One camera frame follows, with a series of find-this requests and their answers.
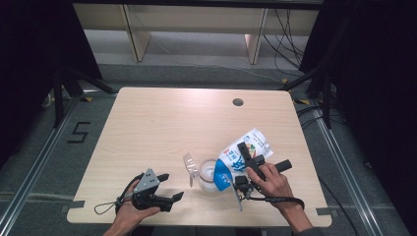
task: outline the wooden table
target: wooden table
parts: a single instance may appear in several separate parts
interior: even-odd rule
[[[235,98],[242,106],[233,104]],[[143,221],[147,225],[183,226],[284,226],[278,210],[265,202],[244,201],[239,211],[228,188],[221,193],[189,185],[183,155],[197,160],[217,158],[219,153],[253,128],[268,139],[274,154],[268,162],[289,159],[288,177],[293,193],[306,204],[315,226],[331,224],[329,215],[316,208],[328,207],[309,154],[291,97],[286,91],[122,88],[115,100],[74,201],[73,223],[111,223],[114,209],[97,215],[96,205],[116,200],[129,181],[149,167],[156,175],[169,173],[156,194],[171,197],[184,191],[171,212]]]

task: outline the black handle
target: black handle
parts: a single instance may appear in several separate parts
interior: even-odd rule
[[[283,171],[285,171],[287,169],[291,169],[292,168],[292,164],[291,164],[291,162],[288,159],[286,159],[284,161],[281,161],[281,162],[277,163],[275,165],[275,167],[276,167],[276,169],[279,172],[283,172]]]

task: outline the floor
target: floor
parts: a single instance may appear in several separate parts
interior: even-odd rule
[[[149,76],[152,80],[165,79],[164,84],[148,82],[150,85],[170,86],[170,77],[181,76],[183,69],[194,70],[192,79],[195,80],[198,80],[196,75],[212,76],[215,83],[208,87],[213,88],[223,83],[215,77],[219,71],[227,75],[225,81],[250,77],[245,79],[245,89],[279,88],[283,79],[294,80],[302,75],[284,58],[275,58],[274,51],[265,40],[258,63],[250,65],[244,37],[238,34],[154,32],[141,63],[133,62],[126,33],[87,30],[86,35],[105,81],[115,87],[134,86],[137,76],[144,73],[159,73],[160,78]],[[268,38],[277,43],[273,35]],[[294,44],[300,49],[305,48],[307,40],[308,37],[293,37]],[[285,49],[282,52],[297,63],[294,53]],[[256,82],[265,83],[257,87]],[[304,91],[307,85],[303,84],[291,92],[294,100],[306,99]],[[66,100],[65,105],[71,116],[59,132],[51,126],[53,106],[45,108],[22,141],[20,151],[0,170],[2,211],[11,205],[22,183],[32,184],[28,189],[29,196],[22,199],[26,204],[18,208],[20,214],[10,219],[13,226],[7,232],[10,235],[100,235],[108,227],[104,224],[74,225],[68,223],[65,217],[115,99],[114,95],[94,92],[96,88],[89,85],[84,85],[84,89],[88,96],[93,97],[93,102]],[[309,106],[311,104],[295,105],[299,111]],[[300,116],[317,172],[323,179],[322,188],[333,219],[332,226],[323,229],[324,232],[326,235],[409,235],[372,169],[364,165],[366,157],[355,143],[348,126],[343,123],[342,113],[336,109],[331,112],[330,131],[318,118],[320,110],[312,109]],[[89,141],[82,146],[69,145],[67,141],[74,138],[75,124],[87,120],[91,121]],[[45,144],[50,144],[51,148],[43,148]],[[31,168],[34,163],[38,163],[38,173],[28,175],[33,173]],[[264,230],[267,235],[290,235],[288,227]],[[158,227],[153,233],[154,236],[164,234],[233,235],[230,229],[224,228]]]

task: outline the black sleeve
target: black sleeve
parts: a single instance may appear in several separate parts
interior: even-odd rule
[[[310,228],[295,234],[295,236],[325,236],[320,228]]]

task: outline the blue label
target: blue label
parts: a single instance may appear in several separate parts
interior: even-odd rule
[[[218,159],[215,162],[214,176],[212,179],[219,191],[223,191],[230,186],[227,178],[224,175],[227,175],[227,177],[232,181],[232,174],[230,173],[229,168],[227,168],[221,159]]]

